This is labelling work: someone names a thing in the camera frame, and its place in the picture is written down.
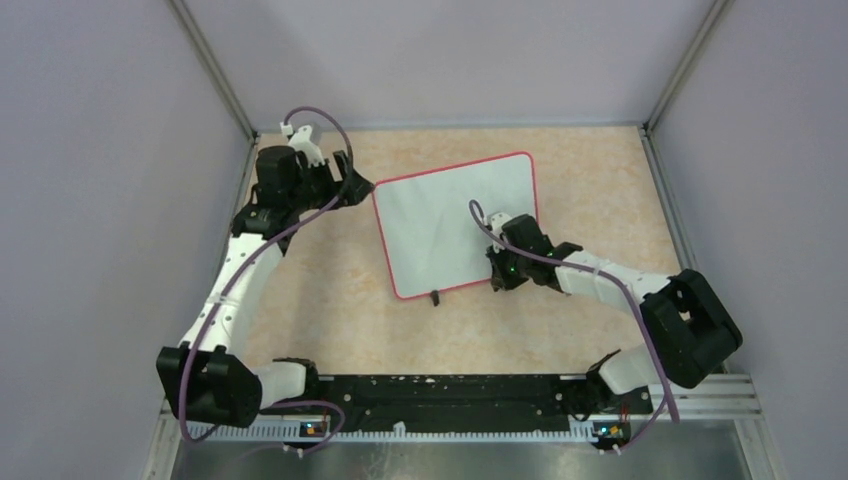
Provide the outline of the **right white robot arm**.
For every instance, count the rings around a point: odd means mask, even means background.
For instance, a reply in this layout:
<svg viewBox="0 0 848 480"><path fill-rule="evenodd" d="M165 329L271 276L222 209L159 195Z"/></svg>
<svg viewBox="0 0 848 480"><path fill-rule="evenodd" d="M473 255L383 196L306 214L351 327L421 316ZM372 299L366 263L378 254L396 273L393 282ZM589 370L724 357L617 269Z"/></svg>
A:
<svg viewBox="0 0 848 480"><path fill-rule="evenodd" d="M743 344L743 334L706 277L693 269L651 273L598 257L582 246L555 245L537 220L521 214L472 215L492 241L486 250L495 291L532 282L568 296L584 296L629 313L640 345L615 350L586 373L580 414L612 412L627 394L658 383L697 387Z"/></svg>

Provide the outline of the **pink framed whiteboard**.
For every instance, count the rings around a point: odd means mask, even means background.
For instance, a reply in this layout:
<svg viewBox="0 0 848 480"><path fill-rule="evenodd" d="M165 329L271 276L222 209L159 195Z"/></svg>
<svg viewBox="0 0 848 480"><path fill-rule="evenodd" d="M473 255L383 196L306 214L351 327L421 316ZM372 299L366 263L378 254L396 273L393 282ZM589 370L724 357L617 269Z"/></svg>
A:
<svg viewBox="0 0 848 480"><path fill-rule="evenodd" d="M469 210L539 211L535 161L526 151L379 181L372 193L394 295L401 300L454 290L491 276L489 237Z"/></svg>

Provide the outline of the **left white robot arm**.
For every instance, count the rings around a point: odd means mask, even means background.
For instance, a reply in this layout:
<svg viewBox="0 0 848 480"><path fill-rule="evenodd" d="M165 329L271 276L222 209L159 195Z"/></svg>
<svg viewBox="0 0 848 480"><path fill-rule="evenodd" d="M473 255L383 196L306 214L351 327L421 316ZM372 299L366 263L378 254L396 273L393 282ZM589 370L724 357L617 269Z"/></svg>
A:
<svg viewBox="0 0 848 480"><path fill-rule="evenodd" d="M279 401L302 414L320 401L313 362L283 358L251 368L242 357L260 297L294 234L321 214L360 204L374 185L355 170L350 147L315 164L293 147L266 147L255 169L249 201L232 221L224 263L195 323L156 358L183 430L191 422L247 427Z"/></svg>

